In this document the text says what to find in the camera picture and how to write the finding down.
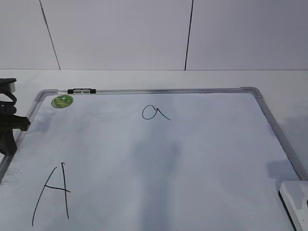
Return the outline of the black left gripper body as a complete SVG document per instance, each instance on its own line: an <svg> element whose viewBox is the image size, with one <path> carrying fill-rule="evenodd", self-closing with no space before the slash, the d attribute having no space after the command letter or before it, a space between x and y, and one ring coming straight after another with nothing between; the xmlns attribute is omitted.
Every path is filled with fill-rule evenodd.
<svg viewBox="0 0 308 231"><path fill-rule="evenodd" d="M12 155L17 150L13 130L27 131L30 121L27 117L17 116L12 102L0 102L0 152Z"/></svg>

